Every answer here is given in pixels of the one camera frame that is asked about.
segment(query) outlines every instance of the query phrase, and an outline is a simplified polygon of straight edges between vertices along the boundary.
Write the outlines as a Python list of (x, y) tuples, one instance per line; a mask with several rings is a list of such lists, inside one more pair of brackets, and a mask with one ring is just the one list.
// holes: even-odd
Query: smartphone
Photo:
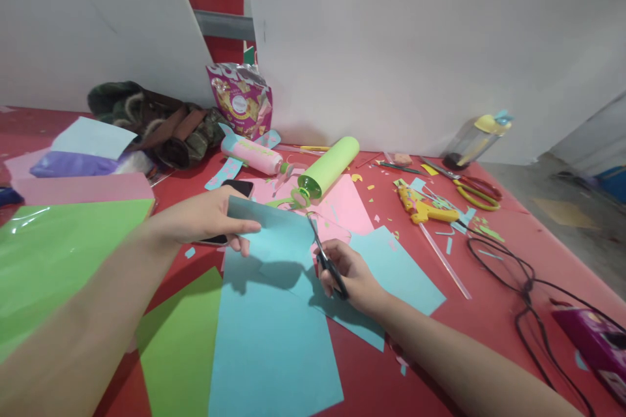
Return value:
[[(246, 197), (250, 197), (252, 193), (252, 188), (254, 184), (248, 181), (237, 181), (234, 179), (226, 179), (223, 183), (223, 186), (231, 186), (233, 189), (241, 192)], [(198, 241), (201, 244), (210, 244), (212, 246), (225, 246), (228, 244), (228, 239), (226, 235), (218, 235), (213, 238), (206, 238), (201, 241)]]

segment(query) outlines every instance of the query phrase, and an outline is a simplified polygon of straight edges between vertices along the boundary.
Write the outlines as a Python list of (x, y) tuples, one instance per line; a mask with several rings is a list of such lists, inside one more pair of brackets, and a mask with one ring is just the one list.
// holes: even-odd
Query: power cord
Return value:
[[(561, 373), (561, 375), (563, 377), (565, 377), (565, 379), (567, 379), (569, 384), (576, 390), (577, 394), (580, 396), (580, 398), (584, 402), (585, 406), (587, 407), (587, 410), (589, 411), (589, 417), (595, 417), (595, 411), (593, 410), (593, 407), (591, 406), (591, 403), (589, 402), (587, 397), (582, 393), (582, 391), (580, 391), (580, 389), (578, 389), (578, 387), (574, 384), (574, 382), (571, 380), (571, 378), (569, 376), (567, 376), (567, 374), (563, 371), (561, 366), (558, 364), (558, 362), (554, 358), (554, 355), (552, 354), (552, 349), (550, 348), (550, 342), (548, 341), (548, 334), (546, 333), (546, 328), (545, 328), (541, 318), (539, 317), (539, 314), (533, 308), (533, 304), (532, 304), (532, 299), (530, 297), (530, 293), (533, 290), (533, 287), (534, 287), (535, 283), (542, 283), (543, 285), (547, 285), (549, 287), (552, 287), (552, 288), (554, 288), (554, 289), (556, 289), (556, 290), (558, 290), (558, 291), (560, 291), (562, 293), (565, 293), (566, 295), (568, 295), (571, 298), (575, 299), (577, 302), (582, 303), (587, 308), (593, 310), (594, 313), (599, 314), (600, 316), (604, 317), (607, 321), (611, 322), (613, 325), (615, 325), (617, 328), (619, 328), (622, 332), (626, 333), (626, 329), (624, 329), (624, 327), (620, 326), (617, 322), (615, 322), (609, 316), (604, 314), (602, 311), (597, 309), (595, 306), (592, 306), (591, 304), (587, 303), (586, 301), (581, 300), (576, 295), (570, 293), (569, 291), (565, 290), (564, 288), (561, 288), (558, 285), (554, 285), (553, 283), (550, 283), (549, 281), (538, 279), (536, 274), (535, 274), (535, 269), (529, 263), (527, 263), (525, 260), (523, 260), (520, 257), (516, 256), (513, 252), (511, 252), (511, 250), (509, 248), (504, 246), (502, 243), (498, 242), (497, 240), (494, 240), (493, 238), (488, 237), (487, 235), (485, 235), (483, 233), (480, 233), (479, 231), (472, 230), (471, 228), (469, 228), (466, 224), (462, 223), (461, 221), (457, 221), (457, 223), (459, 223), (462, 227), (466, 228), (468, 231), (470, 231), (474, 235), (477, 235), (478, 237), (480, 237), (480, 238), (469, 238), (468, 239), (468, 248), (469, 248), (470, 252), (472, 253), (472, 255), (478, 260), (478, 262), (480, 262), (480, 264), (483, 265), (483, 267), (487, 270), (487, 272), (489, 272), (500, 283), (502, 283), (502, 285), (508, 287), (509, 289), (513, 290), (514, 292), (517, 292), (521, 296), (522, 301), (524, 302), (525, 308), (520, 313), (518, 313), (516, 315), (516, 317), (515, 317), (515, 330), (517, 331), (517, 334), (518, 334), (520, 340), (524, 344), (524, 347), (526, 348), (526, 351), (530, 355), (530, 358), (533, 360), (533, 362), (537, 366), (537, 369), (539, 370), (539, 373), (541, 373), (541, 376), (543, 377), (544, 381), (555, 392), (558, 392), (554, 388), (554, 385), (552, 384), (552, 381), (550, 381), (550, 379), (548, 378), (548, 375), (546, 374), (546, 371), (544, 370), (544, 368), (539, 363), (539, 360), (537, 359), (537, 356), (531, 350), (530, 345), (529, 345), (528, 341), (526, 340), (526, 338), (524, 337), (524, 333), (522, 332), (522, 329), (520, 327), (520, 322), (521, 322), (522, 318), (524, 318), (528, 313), (530, 313), (535, 318), (535, 320), (537, 321), (537, 324), (539, 326), (539, 330), (541, 332), (541, 338), (542, 338), (542, 341), (543, 341), (543, 345), (544, 345), (544, 347), (546, 349), (546, 352), (547, 352), (548, 356), (550, 357), (550, 360), (552, 361), (552, 363), (554, 364), (556, 369)], [(476, 244), (476, 243), (484, 244), (486, 246), (489, 246), (493, 250), (499, 251), (502, 254), (505, 254), (505, 255), (507, 255), (509, 257), (512, 257), (516, 261), (517, 265), (521, 268), (522, 272), (524, 273), (524, 276), (526, 277), (526, 280), (523, 283), (518, 284), (518, 285), (511, 285), (511, 284), (507, 283), (505, 280), (503, 280), (501, 277), (499, 277), (487, 265), (487, 263), (484, 262), (481, 259), (481, 257), (478, 254), (476, 254), (476, 251), (474, 250), (474, 247), (473, 247), (473, 245)]]

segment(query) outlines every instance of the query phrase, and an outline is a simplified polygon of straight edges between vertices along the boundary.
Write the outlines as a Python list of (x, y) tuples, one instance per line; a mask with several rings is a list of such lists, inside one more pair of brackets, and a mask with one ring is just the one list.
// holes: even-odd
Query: snack bag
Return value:
[(217, 106), (236, 134), (255, 140), (270, 130), (272, 88), (255, 66), (218, 63), (207, 72)]

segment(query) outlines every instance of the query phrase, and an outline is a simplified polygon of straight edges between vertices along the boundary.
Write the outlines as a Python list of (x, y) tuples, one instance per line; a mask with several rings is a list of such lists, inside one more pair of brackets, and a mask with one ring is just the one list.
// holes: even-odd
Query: white wall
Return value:
[(600, 110), (551, 151), (590, 176), (626, 165), (626, 96)]
[(527, 164), (624, 90), (626, 0), (252, 0), (283, 141), (437, 155), (507, 108)]
[(87, 110), (105, 81), (209, 105), (212, 63), (188, 0), (0, 0), (0, 104)]

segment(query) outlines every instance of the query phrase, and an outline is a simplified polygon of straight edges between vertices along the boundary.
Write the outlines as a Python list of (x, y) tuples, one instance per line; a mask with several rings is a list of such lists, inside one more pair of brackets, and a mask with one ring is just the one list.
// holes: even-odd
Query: table surface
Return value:
[[(49, 146), (54, 137), (80, 115), (39, 109), (15, 109), (17, 109), (15, 112), (0, 113), (0, 162)], [(316, 159), (311, 155), (290, 154), (295, 155), (290, 158), (290, 162), (311, 164)], [(358, 163), (365, 155), (361, 153), (355, 161)], [(413, 160), (413, 167), (419, 168), (417, 158), (414, 157)], [(224, 161), (221, 152), (216, 152), (199, 167), (190, 171), (176, 172), (155, 186), (158, 203), (156, 212), (204, 192), (204, 185), (221, 168)], [(410, 222), (397, 193), (393, 190), (395, 188), (393, 181), (403, 178), (410, 183), (413, 175), (391, 168), (385, 168), (383, 171), (369, 165), (356, 169), (355, 164), (345, 173), (358, 173), (362, 176), (363, 181), (357, 181), (355, 185), (374, 227), (384, 224), (390, 231), (398, 231), (399, 243), (447, 297), (432, 317), (473, 337), (539, 377), (539, 372), (524, 349), (513, 325), (514, 316), (523, 306), (518, 295), (481, 268), (468, 250), (467, 238), (457, 233), (453, 237), (452, 251), (447, 258), (472, 296), (471, 300), (466, 300), (423, 234)], [(557, 283), (586, 299), (619, 323), (626, 324), (626, 304), (505, 188), (502, 188), (496, 179), (478, 164), (472, 165), (465, 174), (485, 179), (502, 189), (504, 194), (502, 208), (496, 212), (479, 209), (477, 215), (485, 218), (488, 226), (506, 240), (505, 245), (510, 250), (536, 269), (538, 278)], [(246, 177), (266, 176), (253, 169), (244, 168), (238, 179)], [(8, 180), (8, 172), (2, 164), (0, 182)], [(374, 185), (374, 188), (368, 190), (367, 187), (370, 185)], [(430, 177), (428, 186), (460, 209), (467, 208), (465, 199), (443, 175)], [(14, 207), (0, 209), (0, 223), (11, 217), (14, 211)], [(380, 217), (380, 223), (374, 221), (376, 215)], [(426, 227), (440, 249), (445, 252), (447, 237), (435, 235), (434, 232), (449, 232), (449, 226), (432, 220)], [(210, 268), (214, 266), (220, 268), (223, 253), (218, 252), (215, 247), (195, 245), (196, 255), (191, 259), (184, 256), (187, 249), (188, 246), (183, 246), (177, 255), (148, 311)], [(511, 272), (516, 278), (521, 278), (514, 268)], [(625, 415), (626, 412), (614, 401), (593, 373), (577, 366), (573, 344), (552, 319), (550, 314), (552, 307), (548, 299), (555, 298), (567, 302), (571, 300), (566, 295), (542, 285), (534, 288), (531, 297), (544, 322), (555, 357), (591, 401), (596, 413), (602, 416)], [(323, 411), (323, 415), (364, 416), (380, 415), (384, 412), (391, 415), (414, 415), (416, 412), (423, 415), (458, 413), (449, 398), (418, 367), (414, 366), (406, 376), (402, 376), (400, 365), (389, 347), (385, 347), (384, 352), (380, 353), (331, 319), (328, 319), (328, 327), (344, 391), (344, 401)], [(546, 354), (540, 349), (539, 342), (533, 340), (533, 336), (539, 337), (534, 326), (527, 323), (524, 328), (527, 337), (531, 338), (531, 346), (539, 361), (559, 392), (584, 412), (580, 399), (558, 375)], [(95, 415), (150, 414), (141, 364), (135, 350), (125, 354)]]

